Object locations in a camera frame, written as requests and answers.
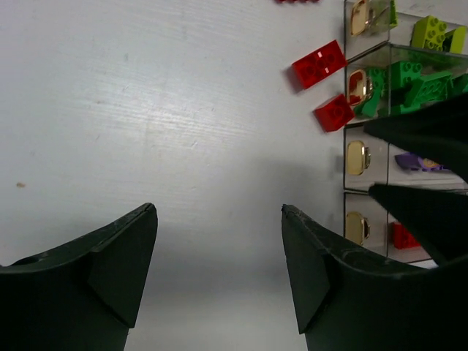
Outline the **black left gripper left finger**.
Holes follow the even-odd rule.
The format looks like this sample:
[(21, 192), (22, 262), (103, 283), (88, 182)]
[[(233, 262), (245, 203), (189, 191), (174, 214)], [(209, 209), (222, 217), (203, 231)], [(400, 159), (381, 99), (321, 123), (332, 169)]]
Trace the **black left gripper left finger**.
[(144, 203), (93, 232), (1, 267), (2, 350), (123, 350), (156, 241)]

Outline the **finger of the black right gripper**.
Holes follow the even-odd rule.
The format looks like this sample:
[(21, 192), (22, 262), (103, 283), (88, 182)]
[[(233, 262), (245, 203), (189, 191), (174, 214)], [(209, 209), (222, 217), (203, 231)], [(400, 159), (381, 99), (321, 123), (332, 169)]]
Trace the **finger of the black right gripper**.
[(466, 93), (415, 112), (367, 121), (363, 130), (467, 180)]
[(374, 184), (369, 195), (399, 221), (437, 265), (467, 256), (467, 196)]

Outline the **small green lego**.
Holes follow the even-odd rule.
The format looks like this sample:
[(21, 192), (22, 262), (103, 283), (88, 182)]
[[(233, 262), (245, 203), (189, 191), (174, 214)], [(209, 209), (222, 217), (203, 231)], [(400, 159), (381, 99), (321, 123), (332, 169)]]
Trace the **small green lego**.
[(354, 108), (355, 117), (358, 119), (374, 118), (378, 104), (380, 103), (380, 92), (374, 92), (370, 99)]

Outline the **red long lego brick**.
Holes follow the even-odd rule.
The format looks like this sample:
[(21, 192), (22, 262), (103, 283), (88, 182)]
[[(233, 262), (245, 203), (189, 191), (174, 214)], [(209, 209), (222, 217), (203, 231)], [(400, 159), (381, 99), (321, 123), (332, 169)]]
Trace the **red long lego brick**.
[(393, 246), (396, 249), (412, 249), (420, 246), (420, 243), (401, 223), (392, 222), (390, 228)]

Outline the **lime green square lego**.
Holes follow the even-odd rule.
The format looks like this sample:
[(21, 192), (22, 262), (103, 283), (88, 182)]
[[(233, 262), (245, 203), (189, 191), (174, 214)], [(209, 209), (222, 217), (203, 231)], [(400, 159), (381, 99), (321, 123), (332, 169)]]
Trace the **lime green square lego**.
[(396, 3), (394, 0), (389, 1), (389, 27), (391, 29), (398, 26), (398, 15), (396, 13)]

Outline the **red small square lego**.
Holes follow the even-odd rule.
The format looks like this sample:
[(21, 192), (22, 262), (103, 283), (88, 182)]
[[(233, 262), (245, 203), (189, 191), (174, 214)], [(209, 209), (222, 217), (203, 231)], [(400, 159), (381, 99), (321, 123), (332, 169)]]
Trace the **red small square lego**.
[(313, 114), (324, 132), (335, 132), (355, 117), (353, 109), (343, 94), (315, 108)]

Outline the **green tall lego block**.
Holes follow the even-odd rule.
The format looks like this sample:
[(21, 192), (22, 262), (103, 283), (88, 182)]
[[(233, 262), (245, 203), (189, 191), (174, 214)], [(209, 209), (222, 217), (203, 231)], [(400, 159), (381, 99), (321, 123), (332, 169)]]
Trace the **green tall lego block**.
[(452, 97), (455, 97), (455, 96), (459, 96), (461, 94), (467, 93), (467, 86), (468, 86), (468, 74), (467, 73), (452, 79), (450, 95)]

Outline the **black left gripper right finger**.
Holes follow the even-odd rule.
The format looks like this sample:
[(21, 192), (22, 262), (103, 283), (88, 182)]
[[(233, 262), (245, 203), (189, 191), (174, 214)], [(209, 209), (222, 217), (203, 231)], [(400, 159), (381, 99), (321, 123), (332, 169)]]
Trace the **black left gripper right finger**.
[(309, 350), (465, 350), (467, 258), (425, 269), (378, 255), (282, 207), (282, 239)]

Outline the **purple lego piece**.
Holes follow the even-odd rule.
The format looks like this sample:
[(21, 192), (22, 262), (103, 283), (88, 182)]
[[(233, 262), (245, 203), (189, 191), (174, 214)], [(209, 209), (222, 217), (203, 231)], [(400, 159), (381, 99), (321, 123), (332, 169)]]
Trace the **purple lego piece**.
[(422, 172), (450, 172), (444, 165), (436, 163), (430, 159), (419, 157), (412, 153), (397, 154), (394, 157), (396, 164), (402, 170), (422, 171)]

